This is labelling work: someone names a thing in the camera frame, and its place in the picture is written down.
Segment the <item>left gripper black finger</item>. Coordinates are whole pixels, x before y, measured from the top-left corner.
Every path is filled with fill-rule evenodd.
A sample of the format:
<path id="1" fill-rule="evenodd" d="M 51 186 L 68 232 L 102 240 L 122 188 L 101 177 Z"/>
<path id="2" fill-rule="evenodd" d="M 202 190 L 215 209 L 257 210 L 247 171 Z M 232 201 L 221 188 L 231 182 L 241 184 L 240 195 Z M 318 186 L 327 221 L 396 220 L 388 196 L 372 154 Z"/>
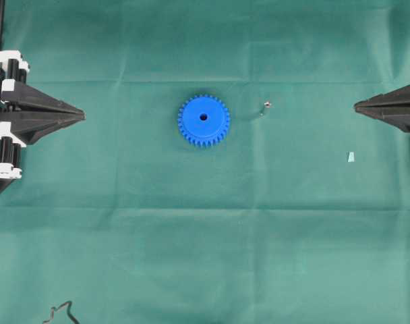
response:
<path id="1" fill-rule="evenodd" d="M 85 113 L 64 101 L 53 98 L 36 88 L 16 80 L 4 80 L 1 84 L 1 100 L 19 107 L 51 113 L 66 113 L 84 119 Z"/>
<path id="2" fill-rule="evenodd" d="M 0 138 L 10 137 L 21 146 L 35 144 L 42 137 L 85 120 L 66 113 L 16 111 L 0 114 Z"/>

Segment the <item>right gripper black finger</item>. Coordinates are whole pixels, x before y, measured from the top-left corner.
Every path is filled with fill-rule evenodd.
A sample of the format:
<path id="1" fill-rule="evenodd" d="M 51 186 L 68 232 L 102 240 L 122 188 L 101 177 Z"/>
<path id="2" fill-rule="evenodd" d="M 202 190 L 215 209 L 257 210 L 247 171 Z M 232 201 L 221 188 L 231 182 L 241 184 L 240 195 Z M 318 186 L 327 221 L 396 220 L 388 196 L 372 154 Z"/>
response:
<path id="1" fill-rule="evenodd" d="M 355 108 L 355 111 L 410 133 L 410 108 Z"/>
<path id="2" fill-rule="evenodd" d="M 410 85 L 360 101 L 354 110 L 369 117 L 410 113 Z"/>

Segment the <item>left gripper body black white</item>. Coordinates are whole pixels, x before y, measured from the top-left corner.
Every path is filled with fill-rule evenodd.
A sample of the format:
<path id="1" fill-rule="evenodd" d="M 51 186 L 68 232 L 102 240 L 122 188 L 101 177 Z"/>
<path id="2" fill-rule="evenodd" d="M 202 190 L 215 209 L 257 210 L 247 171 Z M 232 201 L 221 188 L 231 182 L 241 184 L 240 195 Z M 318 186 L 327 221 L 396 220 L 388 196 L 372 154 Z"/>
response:
<path id="1" fill-rule="evenodd" d="M 30 66 L 19 51 L 0 51 L 0 179 L 22 177 L 21 150 L 26 147 L 12 132 L 12 122 L 1 120 L 1 114 L 12 112 L 13 104 L 3 101 L 1 93 L 15 90 L 16 82 L 26 83 Z"/>

